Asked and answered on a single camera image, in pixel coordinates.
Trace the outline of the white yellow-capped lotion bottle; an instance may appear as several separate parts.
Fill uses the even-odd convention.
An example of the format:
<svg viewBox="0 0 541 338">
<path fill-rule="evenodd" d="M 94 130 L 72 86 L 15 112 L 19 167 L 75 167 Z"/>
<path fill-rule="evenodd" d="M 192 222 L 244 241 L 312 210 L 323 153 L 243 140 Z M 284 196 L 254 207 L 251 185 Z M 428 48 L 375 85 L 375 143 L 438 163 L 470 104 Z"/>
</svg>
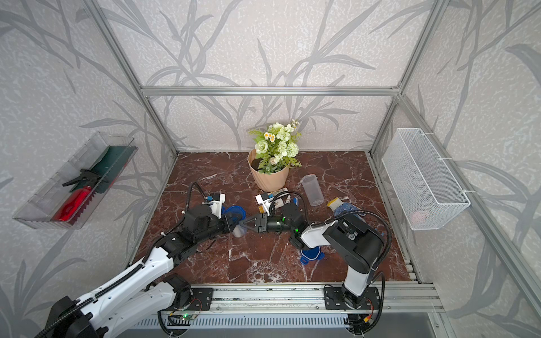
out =
<svg viewBox="0 0 541 338">
<path fill-rule="evenodd" d="M 286 194 L 287 187 L 283 187 L 280 190 L 273 192 L 273 201 L 275 208 L 281 208 L 284 206 L 285 201 L 289 198 L 289 195 Z"/>
</svg>

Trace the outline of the blue cup lid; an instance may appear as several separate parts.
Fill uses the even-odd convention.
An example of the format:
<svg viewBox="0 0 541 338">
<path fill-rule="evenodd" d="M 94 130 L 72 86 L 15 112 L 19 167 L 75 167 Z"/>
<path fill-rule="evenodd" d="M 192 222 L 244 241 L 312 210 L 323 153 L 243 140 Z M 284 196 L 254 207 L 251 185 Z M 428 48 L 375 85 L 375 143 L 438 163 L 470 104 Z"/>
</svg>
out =
<svg viewBox="0 0 541 338">
<path fill-rule="evenodd" d="M 308 265 L 313 261 L 320 261 L 324 258 L 324 253 L 320 246 L 317 246 L 313 249 L 301 250 L 300 251 L 300 263 L 303 266 Z"/>
</svg>

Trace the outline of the blue-lidded clear kit cup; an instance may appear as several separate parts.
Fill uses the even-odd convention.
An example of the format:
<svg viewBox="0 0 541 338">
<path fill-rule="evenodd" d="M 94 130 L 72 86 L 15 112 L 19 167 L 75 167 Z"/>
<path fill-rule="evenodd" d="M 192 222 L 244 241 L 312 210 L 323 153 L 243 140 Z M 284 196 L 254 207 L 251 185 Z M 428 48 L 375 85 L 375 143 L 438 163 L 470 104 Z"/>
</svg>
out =
<svg viewBox="0 0 541 338">
<path fill-rule="evenodd" d="M 319 206 L 324 202 L 323 192 L 316 175 L 310 174 L 304 176 L 301 179 L 301 185 L 311 206 Z"/>
<path fill-rule="evenodd" d="M 222 217 L 225 218 L 226 228 L 234 237 L 241 238 L 246 234 L 247 229 L 240 225 L 240 222 L 246 218 L 246 211 L 242 207 L 223 207 Z"/>
</svg>

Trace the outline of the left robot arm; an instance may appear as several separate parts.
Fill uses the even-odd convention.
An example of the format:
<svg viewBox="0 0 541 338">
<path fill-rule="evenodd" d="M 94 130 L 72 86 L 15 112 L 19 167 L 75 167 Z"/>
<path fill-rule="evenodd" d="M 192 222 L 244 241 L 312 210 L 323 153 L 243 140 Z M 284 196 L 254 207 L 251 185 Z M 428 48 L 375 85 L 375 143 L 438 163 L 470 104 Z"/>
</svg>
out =
<svg viewBox="0 0 541 338">
<path fill-rule="evenodd" d="M 216 201 L 191 208 L 138 262 L 78 299 L 57 301 L 38 337 L 117 337 L 151 313 L 184 307 L 190 284 L 171 271 L 243 218 Z"/>
</svg>

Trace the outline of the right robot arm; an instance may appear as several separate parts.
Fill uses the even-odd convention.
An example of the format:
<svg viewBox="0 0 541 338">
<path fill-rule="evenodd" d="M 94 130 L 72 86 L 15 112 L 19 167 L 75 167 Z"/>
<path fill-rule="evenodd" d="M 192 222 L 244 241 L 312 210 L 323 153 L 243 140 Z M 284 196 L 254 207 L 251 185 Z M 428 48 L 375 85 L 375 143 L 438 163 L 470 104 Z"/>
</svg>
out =
<svg viewBox="0 0 541 338">
<path fill-rule="evenodd" d="M 240 221 L 238 229 L 255 232 L 289 232 L 298 249 L 329 246 L 348 265 L 343 292 L 359 298 L 372 283 L 373 276 L 390 251 L 393 236 L 378 214 L 362 211 L 336 198 L 328 203 L 334 216 L 311 225 L 294 202 L 285 204 L 278 215 L 257 214 Z"/>
</svg>

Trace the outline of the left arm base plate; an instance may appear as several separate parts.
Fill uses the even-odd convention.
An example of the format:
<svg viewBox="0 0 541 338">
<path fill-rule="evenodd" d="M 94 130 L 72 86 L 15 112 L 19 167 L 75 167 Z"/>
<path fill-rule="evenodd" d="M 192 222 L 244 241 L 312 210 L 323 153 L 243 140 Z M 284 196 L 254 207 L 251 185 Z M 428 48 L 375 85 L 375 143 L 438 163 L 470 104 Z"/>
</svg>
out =
<svg viewBox="0 0 541 338">
<path fill-rule="evenodd" d="M 176 294 L 173 303 L 166 311 L 208 311 L 213 300 L 214 289 L 197 287 L 182 290 Z"/>
</svg>

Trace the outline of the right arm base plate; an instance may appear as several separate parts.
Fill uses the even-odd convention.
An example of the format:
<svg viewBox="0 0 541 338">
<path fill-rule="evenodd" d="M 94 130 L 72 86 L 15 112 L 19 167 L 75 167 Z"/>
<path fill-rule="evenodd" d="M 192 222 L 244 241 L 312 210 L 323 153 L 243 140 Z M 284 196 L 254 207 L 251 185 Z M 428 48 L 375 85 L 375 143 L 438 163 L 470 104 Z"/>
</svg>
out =
<svg viewBox="0 0 541 338">
<path fill-rule="evenodd" d="M 323 287 L 327 310 L 379 310 L 382 297 L 377 287 L 368 286 L 361 296 L 356 296 L 345 287 L 326 284 Z"/>
</svg>

